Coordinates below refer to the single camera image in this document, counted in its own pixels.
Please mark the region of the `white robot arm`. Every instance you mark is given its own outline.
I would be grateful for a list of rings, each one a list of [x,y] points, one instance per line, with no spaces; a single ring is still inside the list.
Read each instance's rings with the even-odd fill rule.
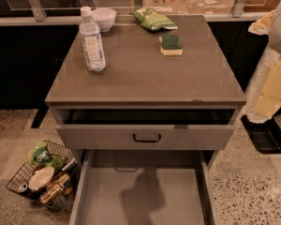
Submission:
[[[246,90],[247,118],[252,123],[263,124],[281,108],[281,2],[275,10],[253,22],[249,31],[267,34],[269,38]]]

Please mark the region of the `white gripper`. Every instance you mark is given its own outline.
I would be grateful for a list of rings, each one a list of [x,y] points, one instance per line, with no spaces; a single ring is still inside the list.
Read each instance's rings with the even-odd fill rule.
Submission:
[[[250,122],[270,120],[281,108],[281,54],[266,47],[246,87],[245,113]]]

